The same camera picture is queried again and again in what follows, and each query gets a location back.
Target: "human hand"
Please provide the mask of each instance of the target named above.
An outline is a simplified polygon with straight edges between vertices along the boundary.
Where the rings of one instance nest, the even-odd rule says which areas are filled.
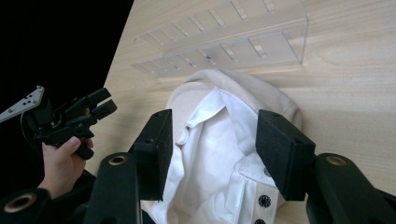
[[[91,139],[82,141],[88,148],[93,147]],[[80,145],[76,137],[59,148],[42,144],[45,175],[38,187],[48,190],[52,199],[69,192],[84,171],[86,161],[75,153]]]

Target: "wooden table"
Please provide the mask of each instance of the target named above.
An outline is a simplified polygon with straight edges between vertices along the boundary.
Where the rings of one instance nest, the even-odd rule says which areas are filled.
[[[118,110],[92,127],[95,155],[88,171],[96,174],[102,158],[127,151],[189,75],[156,78],[133,69],[131,63],[161,54],[139,35],[219,2],[134,1],[105,84]],[[306,0],[304,5],[308,31],[302,64],[240,71],[296,102],[317,154],[352,159],[376,188],[396,195],[396,1]],[[304,203],[288,202],[276,215],[276,223],[307,222]]]

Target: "clear plastic tray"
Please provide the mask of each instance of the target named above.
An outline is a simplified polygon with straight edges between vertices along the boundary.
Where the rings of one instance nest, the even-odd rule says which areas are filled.
[[[300,63],[307,28],[301,0],[231,0],[141,37],[163,52],[132,66],[155,77],[204,68]]]

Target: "white fabric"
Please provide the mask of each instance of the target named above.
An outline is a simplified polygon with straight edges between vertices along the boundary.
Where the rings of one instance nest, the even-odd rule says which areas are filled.
[[[301,128],[300,110],[287,95],[234,71],[201,70],[175,89],[167,108],[176,142],[163,201],[141,203],[156,223],[254,223],[266,209],[258,208],[258,195],[267,191],[273,206],[283,203],[255,139],[259,109]],[[267,211],[270,223],[276,209]]]

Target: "black background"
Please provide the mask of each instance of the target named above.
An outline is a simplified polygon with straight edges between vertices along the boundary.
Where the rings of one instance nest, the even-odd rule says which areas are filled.
[[[53,107],[102,88],[133,0],[0,3],[0,113],[35,90]],[[20,117],[0,123],[0,198],[36,187],[42,159],[21,133]]]

